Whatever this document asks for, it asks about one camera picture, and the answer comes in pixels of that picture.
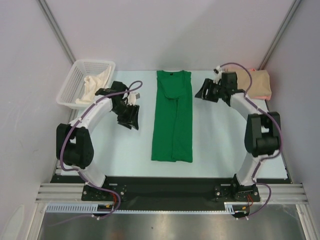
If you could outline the green t shirt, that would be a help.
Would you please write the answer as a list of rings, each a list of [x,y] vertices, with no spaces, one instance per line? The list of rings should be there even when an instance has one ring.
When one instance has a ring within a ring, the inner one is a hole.
[[[151,159],[193,162],[192,73],[156,72],[157,91]]]

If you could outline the white plastic basket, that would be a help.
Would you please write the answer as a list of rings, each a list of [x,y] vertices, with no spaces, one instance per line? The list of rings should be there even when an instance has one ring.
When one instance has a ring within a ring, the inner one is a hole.
[[[89,103],[76,103],[76,100],[81,99],[85,93],[85,77],[97,76],[103,71],[109,70],[108,81],[104,86],[105,88],[109,88],[112,84],[115,68],[116,63],[111,60],[76,60],[62,84],[56,97],[56,103],[73,110],[83,110],[87,108],[90,105]]]

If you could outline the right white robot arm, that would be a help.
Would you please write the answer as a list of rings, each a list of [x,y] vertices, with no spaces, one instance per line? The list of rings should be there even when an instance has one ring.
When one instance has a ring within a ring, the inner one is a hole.
[[[195,97],[210,102],[223,100],[245,120],[244,146],[246,155],[234,175],[231,196],[242,201],[256,187],[256,176],[262,164],[277,158],[282,150],[281,118],[278,112],[265,112],[243,89],[238,89],[235,72],[221,72],[218,80],[206,78]]]

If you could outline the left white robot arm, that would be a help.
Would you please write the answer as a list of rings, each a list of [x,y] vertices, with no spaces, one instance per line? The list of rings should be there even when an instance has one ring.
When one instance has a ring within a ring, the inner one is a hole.
[[[91,134],[103,117],[111,112],[116,114],[120,126],[138,130],[140,106],[136,101],[140,97],[137,90],[142,85],[140,80],[129,86],[114,81],[111,87],[95,92],[93,102],[79,117],[56,128],[56,157],[60,167],[65,172],[77,172],[86,184],[94,187],[93,194],[100,200],[110,196],[111,188],[104,184],[106,175],[94,161]]]

